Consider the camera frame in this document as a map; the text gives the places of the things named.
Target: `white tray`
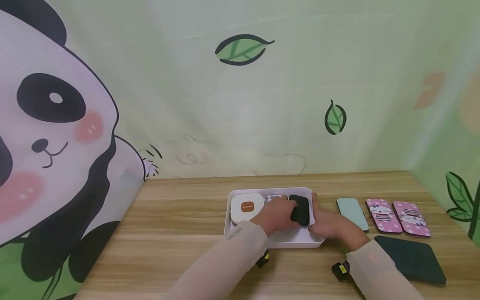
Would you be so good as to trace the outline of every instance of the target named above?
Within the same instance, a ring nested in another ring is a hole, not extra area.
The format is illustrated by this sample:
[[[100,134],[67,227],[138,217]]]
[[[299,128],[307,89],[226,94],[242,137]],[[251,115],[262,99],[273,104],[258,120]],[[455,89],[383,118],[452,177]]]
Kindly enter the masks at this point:
[[[234,190],[228,195],[227,215],[225,217],[225,228],[223,236],[227,238],[227,234],[234,228],[230,220],[230,203],[232,198],[237,195],[259,193],[263,197],[267,195],[298,195],[308,199],[310,206],[310,223],[315,224],[312,210],[312,191],[309,188],[281,188],[281,189],[258,189],[258,190]],[[318,248],[324,242],[324,238],[318,238],[308,232],[307,227],[300,227],[294,231],[276,232],[268,238],[268,248]]]

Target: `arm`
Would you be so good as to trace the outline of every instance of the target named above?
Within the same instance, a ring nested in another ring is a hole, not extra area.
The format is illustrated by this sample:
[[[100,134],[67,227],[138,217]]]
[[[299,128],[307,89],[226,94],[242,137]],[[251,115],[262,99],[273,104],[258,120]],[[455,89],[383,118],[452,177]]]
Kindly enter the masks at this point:
[[[423,300],[374,240],[347,254],[350,275],[367,300]]]
[[[225,298],[267,249],[267,235],[252,222],[240,222],[180,277],[165,300]]]
[[[300,224],[290,215],[297,206],[286,196],[265,204],[250,222],[243,221],[180,277],[164,300],[219,300],[225,298],[245,273],[264,255],[268,236]]]
[[[321,209],[312,194],[315,224],[312,234],[340,239],[351,251],[347,254],[350,275],[367,300],[423,300],[412,284],[397,270],[390,256],[353,222],[332,211]]]

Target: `orange label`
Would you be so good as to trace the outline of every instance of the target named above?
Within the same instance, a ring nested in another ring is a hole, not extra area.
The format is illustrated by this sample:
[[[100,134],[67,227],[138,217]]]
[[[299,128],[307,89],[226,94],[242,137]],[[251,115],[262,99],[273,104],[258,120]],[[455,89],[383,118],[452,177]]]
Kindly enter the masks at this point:
[[[244,213],[252,212],[255,206],[253,205],[252,201],[247,201],[241,204],[241,210]]]

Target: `panda nose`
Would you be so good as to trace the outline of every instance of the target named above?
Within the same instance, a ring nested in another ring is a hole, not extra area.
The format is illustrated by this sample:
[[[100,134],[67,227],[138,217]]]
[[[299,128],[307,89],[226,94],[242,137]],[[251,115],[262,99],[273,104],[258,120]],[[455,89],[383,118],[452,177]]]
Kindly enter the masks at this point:
[[[44,151],[47,148],[47,146],[48,146],[48,141],[46,139],[39,139],[32,144],[32,150],[34,152],[40,153]]]

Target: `beige sleeve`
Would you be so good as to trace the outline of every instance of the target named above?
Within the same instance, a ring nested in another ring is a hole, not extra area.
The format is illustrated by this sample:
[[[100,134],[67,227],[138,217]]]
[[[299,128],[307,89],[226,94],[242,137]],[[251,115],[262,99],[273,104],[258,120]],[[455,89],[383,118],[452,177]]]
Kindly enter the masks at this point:
[[[240,222],[226,240],[183,273],[164,300],[224,299],[267,250],[267,235],[254,223]]]
[[[350,274],[367,300],[423,300],[374,240],[347,254]]]

